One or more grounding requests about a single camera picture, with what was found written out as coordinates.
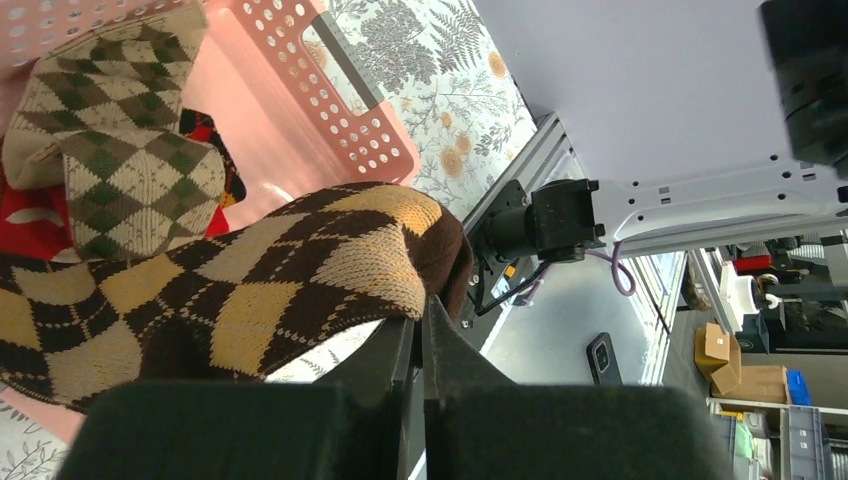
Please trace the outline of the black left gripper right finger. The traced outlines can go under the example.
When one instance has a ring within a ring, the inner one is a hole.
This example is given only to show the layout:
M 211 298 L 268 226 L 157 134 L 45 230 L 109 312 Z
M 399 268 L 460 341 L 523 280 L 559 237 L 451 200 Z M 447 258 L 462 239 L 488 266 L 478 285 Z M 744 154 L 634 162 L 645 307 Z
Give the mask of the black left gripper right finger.
M 421 319 L 431 479 L 728 479 L 705 403 L 674 388 L 521 384 L 454 328 Z

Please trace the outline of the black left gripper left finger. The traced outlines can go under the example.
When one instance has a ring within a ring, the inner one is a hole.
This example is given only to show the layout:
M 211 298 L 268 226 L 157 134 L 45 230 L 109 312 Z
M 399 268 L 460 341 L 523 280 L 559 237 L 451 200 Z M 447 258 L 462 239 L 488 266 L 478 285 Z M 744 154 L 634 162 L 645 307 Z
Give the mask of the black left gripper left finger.
M 137 382 L 106 392 L 62 479 L 403 479 L 414 324 L 392 319 L 310 383 Z

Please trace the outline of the dark brown tan argyle sock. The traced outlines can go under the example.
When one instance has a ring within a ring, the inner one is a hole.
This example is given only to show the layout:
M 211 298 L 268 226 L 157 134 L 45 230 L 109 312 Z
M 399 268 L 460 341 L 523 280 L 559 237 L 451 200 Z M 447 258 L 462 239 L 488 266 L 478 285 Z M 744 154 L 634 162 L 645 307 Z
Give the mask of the dark brown tan argyle sock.
M 1 381 L 86 412 L 141 380 L 262 381 L 334 336 L 456 318 L 474 265 L 462 222 L 382 182 L 306 194 L 243 229 L 141 259 L 1 257 Z

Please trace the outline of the beige green argyle sock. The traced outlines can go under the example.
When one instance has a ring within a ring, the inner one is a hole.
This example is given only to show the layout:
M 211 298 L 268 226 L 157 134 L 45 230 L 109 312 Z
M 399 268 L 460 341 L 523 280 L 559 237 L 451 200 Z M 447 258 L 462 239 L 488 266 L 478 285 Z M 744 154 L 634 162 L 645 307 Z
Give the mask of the beige green argyle sock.
M 3 139 L 9 185 L 63 186 L 80 167 L 98 178 L 124 166 L 224 169 L 214 146 L 179 131 L 207 28 L 203 7 L 189 2 L 87 33 L 38 60 Z

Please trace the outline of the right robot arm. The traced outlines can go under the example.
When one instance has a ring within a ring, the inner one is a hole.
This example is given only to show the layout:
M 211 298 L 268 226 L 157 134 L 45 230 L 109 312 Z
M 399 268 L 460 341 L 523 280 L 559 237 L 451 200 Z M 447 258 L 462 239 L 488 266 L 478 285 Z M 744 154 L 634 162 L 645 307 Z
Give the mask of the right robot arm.
M 481 1 L 529 108 L 556 113 L 627 255 L 847 225 L 797 161 L 755 1 Z

